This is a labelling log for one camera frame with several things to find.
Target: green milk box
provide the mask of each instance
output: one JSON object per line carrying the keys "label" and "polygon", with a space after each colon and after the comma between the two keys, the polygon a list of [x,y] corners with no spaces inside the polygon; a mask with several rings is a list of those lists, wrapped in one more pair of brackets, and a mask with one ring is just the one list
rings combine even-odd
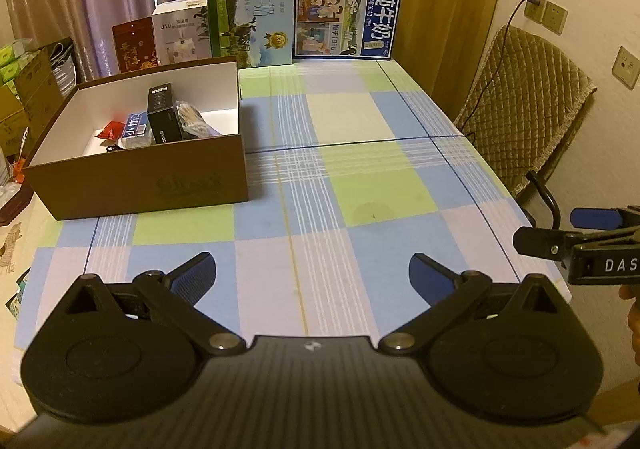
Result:
{"label": "green milk box", "polygon": [[211,55],[239,68],[291,64],[294,0],[208,0]]}

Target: checkered tablecloth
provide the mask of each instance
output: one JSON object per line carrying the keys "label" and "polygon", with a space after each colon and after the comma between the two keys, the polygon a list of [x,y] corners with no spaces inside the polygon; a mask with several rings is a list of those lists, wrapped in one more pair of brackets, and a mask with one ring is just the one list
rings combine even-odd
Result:
{"label": "checkered tablecloth", "polygon": [[248,342],[255,334],[377,342],[429,306],[409,284],[414,252],[501,282],[546,273],[570,297],[553,263],[514,251],[524,215],[397,63],[242,70],[241,92],[250,200],[51,219],[22,300],[18,349],[79,274],[131,281],[201,251],[213,254],[218,275],[196,307]]}

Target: small black box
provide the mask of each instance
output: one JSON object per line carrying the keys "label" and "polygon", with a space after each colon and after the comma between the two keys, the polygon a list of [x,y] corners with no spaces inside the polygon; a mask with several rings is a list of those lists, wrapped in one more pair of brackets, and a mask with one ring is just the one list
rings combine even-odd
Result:
{"label": "small black box", "polygon": [[146,117],[157,144],[184,139],[178,113],[175,110],[171,84],[162,84],[149,90]]}

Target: person's hand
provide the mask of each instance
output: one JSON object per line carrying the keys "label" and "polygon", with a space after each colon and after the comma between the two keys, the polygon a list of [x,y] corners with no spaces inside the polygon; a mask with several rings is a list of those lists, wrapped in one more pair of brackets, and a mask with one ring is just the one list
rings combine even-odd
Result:
{"label": "person's hand", "polygon": [[640,366],[640,286],[639,285],[622,285],[618,291],[620,299],[633,299],[636,301],[631,305],[629,315],[626,320],[629,328],[631,329],[631,347],[636,352],[636,364]]}

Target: brown quilted fabric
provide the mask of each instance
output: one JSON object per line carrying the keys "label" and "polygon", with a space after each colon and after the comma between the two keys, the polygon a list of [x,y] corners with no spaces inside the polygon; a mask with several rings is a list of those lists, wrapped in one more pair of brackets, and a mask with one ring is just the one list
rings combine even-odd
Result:
{"label": "brown quilted fabric", "polygon": [[[463,124],[498,65],[505,27],[494,42],[465,106]],[[464,133],[474,132],[480,155],[516,197],[536,171],[546,180],[569,145],[596,91],[591,79],[555,45],[511,26],[504,59]]]}

